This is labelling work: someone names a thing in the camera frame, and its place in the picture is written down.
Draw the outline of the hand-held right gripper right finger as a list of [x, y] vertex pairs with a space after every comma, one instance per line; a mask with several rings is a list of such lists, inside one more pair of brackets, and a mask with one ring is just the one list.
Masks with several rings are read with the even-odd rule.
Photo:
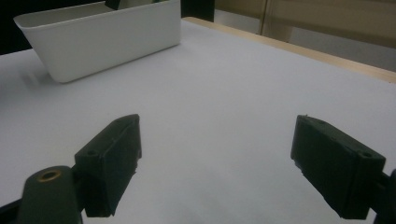
[[367, 218], [384, 156], [323, 120], [299, 115], [290, 157], [340, 217]]

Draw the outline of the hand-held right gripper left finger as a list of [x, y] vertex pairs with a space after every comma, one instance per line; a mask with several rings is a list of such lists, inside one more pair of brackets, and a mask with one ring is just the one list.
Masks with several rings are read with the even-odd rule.
[[142, 158], [137, 114], [110, 122], [76, 155], [78, 197], [88, 217], [114, 216]]

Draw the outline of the white plastic bin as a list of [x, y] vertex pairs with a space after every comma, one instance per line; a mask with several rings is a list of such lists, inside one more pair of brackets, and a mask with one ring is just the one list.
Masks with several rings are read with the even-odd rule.
[[64, 7], [14, 18], [59, 83], [167, 49], [180, 42], [180, 0], [126, 0]]

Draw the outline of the light wooden table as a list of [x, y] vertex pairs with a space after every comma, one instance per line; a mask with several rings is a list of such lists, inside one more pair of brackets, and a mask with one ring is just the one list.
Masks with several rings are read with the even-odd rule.
[[354, 62], [348, 59], [344, 59], [341, 57], [333, 56], [328, 53], [319, 52], [312, 49], [303, 48], [300, 46], [296, 46], [290, 43], [282, 42], [279, 40], [275, 40], [269, 37], [265, 37], [262, 35], [255, 35], [243, 30], [239, 30], [236, 28], [232, 28], [229, 26], [225, 26], [222, 24], [217, 24], [211, 21], [205, 21], [202, 19], [194, 18], [194, 17], [186, 17], [183, 18], [183, 21], [191, 22], [196, 25], [213, 29], [216, 31], [220, 31], [223, 33], [227, 33], [234, 36], [239, 36], [244, 39], [248, 39], [253, 42], [258, 42], [260, 44], [264, 44], [266, 46], [271, 46], [277, 49], [283, 49], [288, 52], [292, 52], [316, 61], [320, 61], [323, 63], [335, 65], [337, 67], [342, 67], [346, 70], [350, 70], [353, 72], [358, 72], [360, 74], [364, 74], [366, 76], [374, 77], [377, 79], [381, 79], [387, 81], [388, 83], [396, 84], [396, 72], [392, 72], [386, 69], [382, 69], [379, 67], [371, 66], [364, 63]]

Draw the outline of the white board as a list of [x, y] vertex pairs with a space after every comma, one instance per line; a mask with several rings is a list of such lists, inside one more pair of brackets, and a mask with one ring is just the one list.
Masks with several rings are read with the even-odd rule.
[[181, 42], [68, 84], [0, 56], [0, 206], [107, 124], [140, 118], [143, 156], [114, 217], [84, 224], [371, 224], [341, 219], [290, 156], [322, 119], [396, 169], [396, 85], [190, 22]]

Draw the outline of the light wooden furniture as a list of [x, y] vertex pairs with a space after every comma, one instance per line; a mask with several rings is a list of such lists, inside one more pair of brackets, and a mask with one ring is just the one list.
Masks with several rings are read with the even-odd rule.
[[259, 34], [288, 42], [293, 28], [396, 49], [396, 0], [215, 0], [260, 21]]

